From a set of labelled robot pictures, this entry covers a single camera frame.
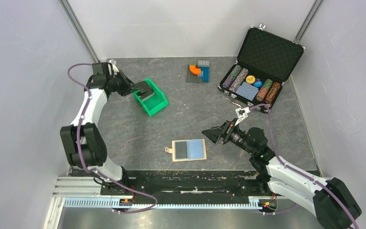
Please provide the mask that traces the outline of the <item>dark card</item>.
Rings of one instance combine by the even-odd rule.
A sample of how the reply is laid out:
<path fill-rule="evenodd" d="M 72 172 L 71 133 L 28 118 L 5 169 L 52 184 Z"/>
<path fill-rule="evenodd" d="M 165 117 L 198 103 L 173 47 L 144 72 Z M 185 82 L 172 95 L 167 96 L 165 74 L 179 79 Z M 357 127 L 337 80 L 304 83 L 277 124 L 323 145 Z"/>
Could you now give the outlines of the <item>dark card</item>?
<path fill-rule="evenodd" d="M 139 95 L 139 98 L 140 98 L 141 101 L 144 102 L 144 101 L 148 100 L 149 98 L 151 98 L 153 95 L 154 95 L 153 91 L 144 92 L 141 95 Z"/>

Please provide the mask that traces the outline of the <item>black card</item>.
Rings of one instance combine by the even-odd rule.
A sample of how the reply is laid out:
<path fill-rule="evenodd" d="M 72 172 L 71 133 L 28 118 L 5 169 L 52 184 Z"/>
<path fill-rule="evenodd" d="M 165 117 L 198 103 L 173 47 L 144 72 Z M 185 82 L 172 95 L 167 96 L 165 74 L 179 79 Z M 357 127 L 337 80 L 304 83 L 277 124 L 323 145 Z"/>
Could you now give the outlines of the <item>black card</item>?
<path fill-rule="evenodd" d="M 153 94 L 152 88 L 149 86 L 149 84 L 146 81 L 141 81 L 136 84 L 138 86 L 138 96 L 149 96 Z"/>

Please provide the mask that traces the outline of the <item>beige leather card holder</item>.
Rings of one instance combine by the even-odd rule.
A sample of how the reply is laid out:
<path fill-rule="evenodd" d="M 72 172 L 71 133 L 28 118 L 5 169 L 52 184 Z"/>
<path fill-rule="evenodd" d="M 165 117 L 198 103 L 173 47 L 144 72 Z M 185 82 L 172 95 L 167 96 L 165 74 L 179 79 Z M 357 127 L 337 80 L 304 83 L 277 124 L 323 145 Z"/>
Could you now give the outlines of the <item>beige leather card holder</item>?
<path fill-rule="evenodd" d="M 175 159 L 175 142 L 186 141 L 187 142 L 187 159 L 176 160 Z M 206 145 L 204 139 L 190 139 L 190 140 L 174 140 L 172 141 L 171 147 L 165 147 L 165 152 L 172 155 L 173 162 L 180 161 L 195 161 L 195 160 L 206 160 Z"/>

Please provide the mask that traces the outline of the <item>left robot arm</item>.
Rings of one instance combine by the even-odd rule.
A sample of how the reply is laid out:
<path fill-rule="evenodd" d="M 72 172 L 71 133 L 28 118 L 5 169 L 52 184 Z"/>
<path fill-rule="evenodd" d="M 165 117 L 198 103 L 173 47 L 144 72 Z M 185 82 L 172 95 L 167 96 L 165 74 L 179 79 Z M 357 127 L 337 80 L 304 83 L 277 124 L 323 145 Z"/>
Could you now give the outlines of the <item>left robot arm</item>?
<path fill-rule="evenodd" d="M 92 75 L 87 83 L 69 77 L 83 87 L 84 99 L 75 119 L 60 129 L 62 145 L 70 166 L 113 181 L 112 188 L 118 194 L 126 194 L 131 188 L 131 182 L 123 177 L 124 168 L 109 159 L 97 123 L 112 93 L 127 96 L 138 92 L 140 97 L 146 99 L 153 95 L 153 90 L 146 81 L 131 81 L 112 61 L 91 63 L 90 66 Z"/>

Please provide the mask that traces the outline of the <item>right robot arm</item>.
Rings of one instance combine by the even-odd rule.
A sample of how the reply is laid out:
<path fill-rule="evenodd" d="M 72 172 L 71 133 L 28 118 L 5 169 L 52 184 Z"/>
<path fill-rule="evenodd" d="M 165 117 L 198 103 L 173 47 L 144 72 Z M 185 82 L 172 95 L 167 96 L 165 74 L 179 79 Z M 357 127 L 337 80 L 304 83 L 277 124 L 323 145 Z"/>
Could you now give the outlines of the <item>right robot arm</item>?
<path fill-rule="evenodd" d="M 202 134 L 215 144 L 231 142 L 250 154 L 249 161 L 259 173 L 259 193 L 273 192 L 290 199 L 314 215 L 325 229 L 357 228 L 362 209 L 342 180 L 319 177 L 292 165 L 268 147 L 263 129 L 242 131 L 235 122 L 226 121 Z"/>

